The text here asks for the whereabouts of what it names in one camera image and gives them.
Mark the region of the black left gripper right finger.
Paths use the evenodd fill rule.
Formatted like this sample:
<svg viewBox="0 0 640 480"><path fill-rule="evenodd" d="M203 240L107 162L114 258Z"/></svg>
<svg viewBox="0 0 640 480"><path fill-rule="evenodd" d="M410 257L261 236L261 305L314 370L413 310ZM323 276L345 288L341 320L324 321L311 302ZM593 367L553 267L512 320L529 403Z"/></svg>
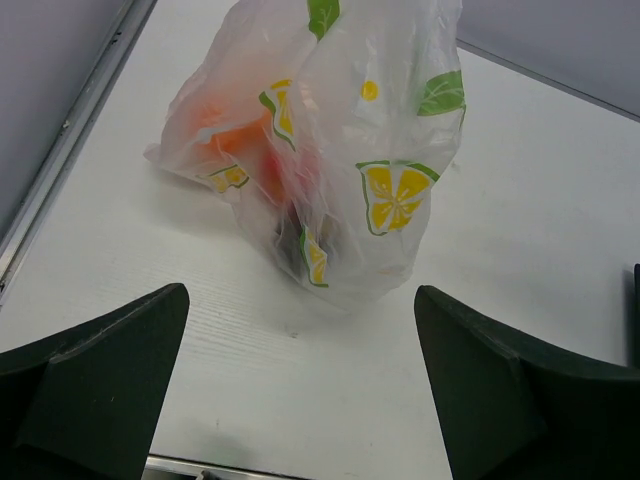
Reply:
<svg viewBox="0 0 640 480"><path fill-rule="evenodd" d="M487 317L434 286L414 314L455 479L636 479L639 372Z"/></svg>

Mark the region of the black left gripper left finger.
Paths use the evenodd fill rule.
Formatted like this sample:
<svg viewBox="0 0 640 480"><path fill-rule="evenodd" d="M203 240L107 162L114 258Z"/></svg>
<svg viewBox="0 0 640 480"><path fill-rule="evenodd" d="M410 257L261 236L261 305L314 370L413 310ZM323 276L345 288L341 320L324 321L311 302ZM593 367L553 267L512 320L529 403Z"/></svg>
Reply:
<svg viewBox="0 0 640 480"><path fill-rule="evenodd" d="M3 352L2 478L141 478L189 305L168 284Z"/></svg>

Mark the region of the red fake apple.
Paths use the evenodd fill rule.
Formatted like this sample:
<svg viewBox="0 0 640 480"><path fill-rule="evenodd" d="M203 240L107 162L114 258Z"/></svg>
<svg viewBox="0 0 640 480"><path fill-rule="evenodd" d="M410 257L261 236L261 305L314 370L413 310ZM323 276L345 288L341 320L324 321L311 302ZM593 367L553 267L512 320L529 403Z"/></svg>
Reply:
<svg viewBox="0 0 640 480"><path fill-rule="evenodd" d="M259 161L257 182L276 207L284 208L309 199L317 174L317 162L310 155L304 154L290 168L274 147L267 146Z"/></svg>

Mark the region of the orange fake fruit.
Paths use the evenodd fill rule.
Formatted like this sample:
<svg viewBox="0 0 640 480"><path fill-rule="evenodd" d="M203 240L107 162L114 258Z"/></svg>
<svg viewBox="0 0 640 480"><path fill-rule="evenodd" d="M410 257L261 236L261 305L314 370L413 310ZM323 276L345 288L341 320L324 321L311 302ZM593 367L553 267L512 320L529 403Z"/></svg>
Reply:
<svg viewBox="0 0 640 480"><path fill-rule="evenodd" d="M188 120L190 136L198 138L202 129L214 130L205 140L196 140L193 149L206 160L219 161L225 154L238 156L249 147L264 148L271 114L265 107L242 105L237 111L209 100L191 107Z"/></svg>

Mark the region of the translucent lemon print plastic bag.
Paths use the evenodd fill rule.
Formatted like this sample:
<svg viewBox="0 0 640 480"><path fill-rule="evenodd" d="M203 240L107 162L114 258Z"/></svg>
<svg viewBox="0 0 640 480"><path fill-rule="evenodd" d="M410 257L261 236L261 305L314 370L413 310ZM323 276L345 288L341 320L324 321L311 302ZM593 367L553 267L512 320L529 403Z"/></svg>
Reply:
<svg viewBox="0 0 640 480"><path fill-rule="evenodd" d="M301 287L358 309L411 276L434 185L466 114L458 1L239 1L168 107L146 158L208 187ZM267 145L206 160L190 108L265 107ZM257 182L267 146L313 157L309 199L276 207Z"/></svg>

